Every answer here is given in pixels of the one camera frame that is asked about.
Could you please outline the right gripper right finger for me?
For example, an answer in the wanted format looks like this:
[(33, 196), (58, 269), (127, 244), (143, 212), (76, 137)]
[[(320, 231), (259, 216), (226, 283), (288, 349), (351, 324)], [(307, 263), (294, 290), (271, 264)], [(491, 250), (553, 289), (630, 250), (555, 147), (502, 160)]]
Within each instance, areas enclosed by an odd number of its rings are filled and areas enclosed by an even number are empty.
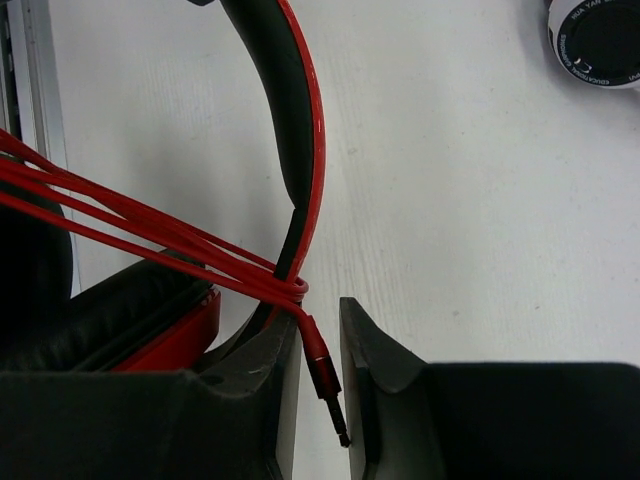
[(639, 370), (429, 363), (340, 301), (355, 479), (635, 479)]

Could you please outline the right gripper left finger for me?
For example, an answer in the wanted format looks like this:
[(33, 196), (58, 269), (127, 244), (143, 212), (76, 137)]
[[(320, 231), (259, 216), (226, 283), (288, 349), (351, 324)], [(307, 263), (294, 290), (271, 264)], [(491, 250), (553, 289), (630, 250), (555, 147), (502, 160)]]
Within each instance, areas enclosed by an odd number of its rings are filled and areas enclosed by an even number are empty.
[(5, 479), (288, 479), (300, 336), (267, 329), (206, 371), (5, 373)]

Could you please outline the red black headphones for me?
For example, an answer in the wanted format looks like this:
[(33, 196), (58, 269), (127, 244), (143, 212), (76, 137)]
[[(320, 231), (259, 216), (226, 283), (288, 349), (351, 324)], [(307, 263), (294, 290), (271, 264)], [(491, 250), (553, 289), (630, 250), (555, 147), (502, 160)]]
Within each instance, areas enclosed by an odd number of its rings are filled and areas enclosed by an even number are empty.
[(285, 1), (227, 1), (265, 89), (293, 214), (276, 262), (54, 165), (1, 135), (1, 367), (11, 372), (167, 371), (218, 332), (220, 292), (258, 301), (245, 343), (292, 315), (311, 373), (333, 370), (301, 306), (299, 272), (321, 205), (320, 89)]

